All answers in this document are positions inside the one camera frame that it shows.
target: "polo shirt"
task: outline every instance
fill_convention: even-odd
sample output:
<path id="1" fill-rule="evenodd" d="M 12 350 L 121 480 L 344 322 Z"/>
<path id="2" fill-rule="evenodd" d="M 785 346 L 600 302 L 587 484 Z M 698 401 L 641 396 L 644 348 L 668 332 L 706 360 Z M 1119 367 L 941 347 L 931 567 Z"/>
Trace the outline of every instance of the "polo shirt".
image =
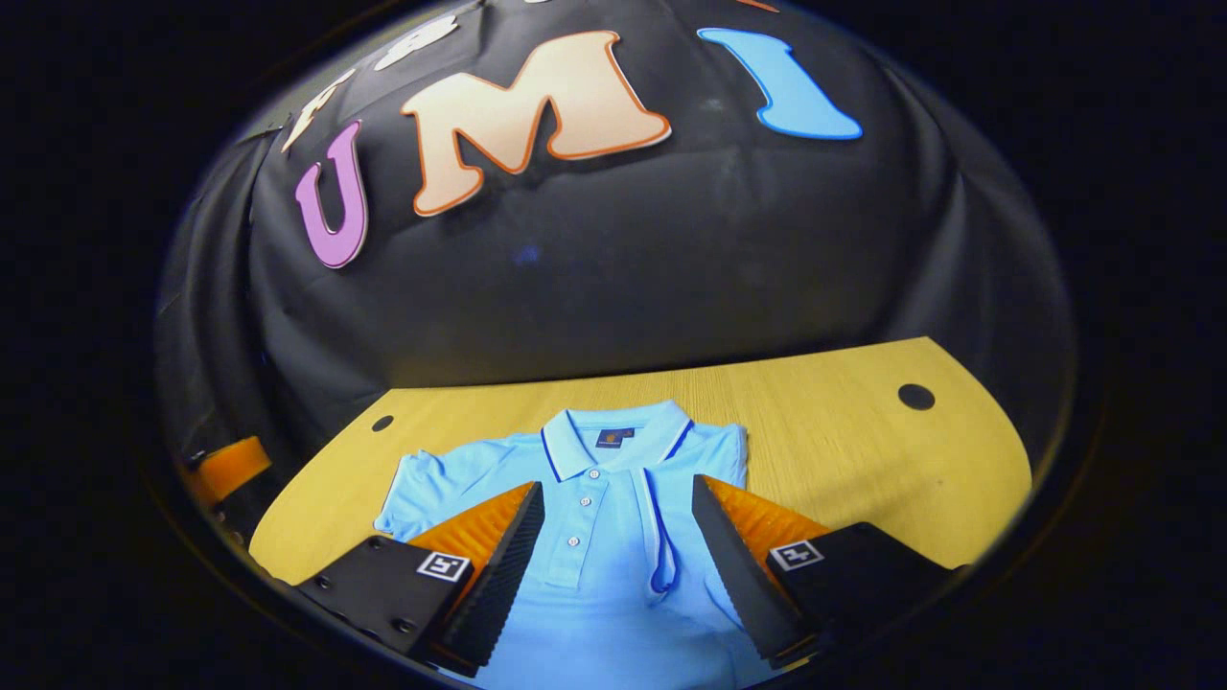
<path id="1" fill-rule="evenodd" d="M 696 424 L 672 400 L 563 410 L 540 433 L 404 457 L 374 525 L 407 541 L 540 481 L 545 523 L 490 663 L 471 681 L 745 688 L 774 673 L 691 514 L 694 474 L 745 486 L 746 430 Z"/>

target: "shirt label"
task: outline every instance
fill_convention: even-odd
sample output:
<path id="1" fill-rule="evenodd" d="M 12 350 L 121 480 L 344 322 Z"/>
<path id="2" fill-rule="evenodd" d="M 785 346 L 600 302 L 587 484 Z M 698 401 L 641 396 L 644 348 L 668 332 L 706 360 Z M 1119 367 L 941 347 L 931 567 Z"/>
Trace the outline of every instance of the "shirt label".
<path id="1" fill-rule="evenodd" d="M 596 436 L 598 448 L 621 448 L 623 438 L 634 438 L 633 428 L 602 428 Z"/>

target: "table surface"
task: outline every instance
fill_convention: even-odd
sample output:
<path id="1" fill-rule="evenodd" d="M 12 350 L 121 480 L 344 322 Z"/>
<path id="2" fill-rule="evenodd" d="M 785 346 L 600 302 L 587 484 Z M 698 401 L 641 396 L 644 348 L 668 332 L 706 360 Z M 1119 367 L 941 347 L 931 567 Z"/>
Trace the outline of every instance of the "table surface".
<path id="1" fill-rule="evenodd" d="M 933 408 L 901 401 L 928 388 Z M 363 538 L 400 458 L 536 432 L 563 409 L 675 400 L 702 424 L 748 430 L 747 489 L 838 529 L 871 522 L 946 567 L 974 561 L 1031 490 L 1017 432 L 928 338 L 735 365 L 568 381 L 393 389 L 286 486 L 250 555 L 298 583 Z M 373 431 L 377 420 L 391 422 Z"/>

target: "letter m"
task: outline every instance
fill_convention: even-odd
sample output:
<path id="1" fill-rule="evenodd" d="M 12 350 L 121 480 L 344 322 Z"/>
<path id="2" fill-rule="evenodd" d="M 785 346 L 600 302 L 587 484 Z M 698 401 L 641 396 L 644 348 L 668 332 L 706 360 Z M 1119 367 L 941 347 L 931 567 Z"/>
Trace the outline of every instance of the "letter m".
<path id="1" fill-rule="evenodd" d="M 455 74 L 401 106 L 417 119 L 422 189 L 413 198 L 421 216 L 440 214 L 481 189 L 481 168 L 460 160 L 464 136 L 502 169 L 519 174 L 548 102 L 558 119 L 547 150 L 574 161 L 663 141 L 669 120 L 636 97 L 614 59 L 618 34 L 590 31 L 547 41 L 529 55 L 509 88 Z"/>

